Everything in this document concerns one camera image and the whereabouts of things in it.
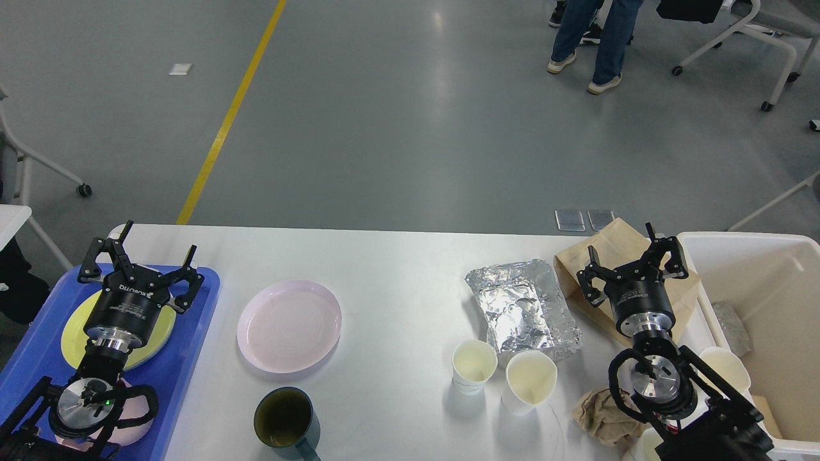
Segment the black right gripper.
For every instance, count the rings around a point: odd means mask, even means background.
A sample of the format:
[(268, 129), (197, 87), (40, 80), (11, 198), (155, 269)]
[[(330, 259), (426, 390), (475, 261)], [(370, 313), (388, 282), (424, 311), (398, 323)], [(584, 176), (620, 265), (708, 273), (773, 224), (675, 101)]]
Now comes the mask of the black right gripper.
[[(671, 337), (676, 317), (662, 282), (668, 279), (687, 279), (682, 245), (676, 236), (661, 236), (650, 222), (645, 224), (650, 244), (641, 256), (641, 276), (648, 280), (619, 280), (613, 269), (600, 265), (594, 246), (587, 247), (589, 262), (577, 272), (577, 280), (586, 301), (599, 307), (609, 298), (616, 330), (633, 338), (653, 332), (663, 338)], [(606, 283), (606, 294), (594, 287), (593, 280)]]

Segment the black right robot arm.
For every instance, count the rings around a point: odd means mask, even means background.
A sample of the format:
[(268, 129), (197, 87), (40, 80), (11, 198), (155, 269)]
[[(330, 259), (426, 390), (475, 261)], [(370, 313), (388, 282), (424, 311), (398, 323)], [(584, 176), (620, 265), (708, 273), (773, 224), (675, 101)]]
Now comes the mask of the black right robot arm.
[(638, 260), (606, 268), (595, 246), (577, 274), (585, 300), (609, 303), (617, 332), (632, 344), (612, 359), (609, 392), (627, 417), (660, 435), (662, 460), (768, 460), (773, 441), (761, 411), (690, 348), (677, 345), (677, 319), (665, 283), (689, 275), (677, 237), (650, 223)]

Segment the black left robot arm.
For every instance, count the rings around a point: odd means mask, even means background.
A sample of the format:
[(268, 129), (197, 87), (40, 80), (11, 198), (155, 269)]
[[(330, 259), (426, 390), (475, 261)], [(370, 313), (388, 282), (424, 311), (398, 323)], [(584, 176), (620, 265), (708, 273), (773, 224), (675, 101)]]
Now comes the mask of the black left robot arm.
[(84, 356), (67, 383), (44, 376), (15, 406), (2, 423), (3, 460), (102, 460), (116, 429), (158, 416), (155, 388), (119, 380), (129, 356), (149, 344), (162, 309), (186, 313), (205, 278), (193, 265), (196, 245), (167, 273), (133, 263), (124, 247), (133, 224), (91, 242), (77, 280), (101, 292), (83, 326)]

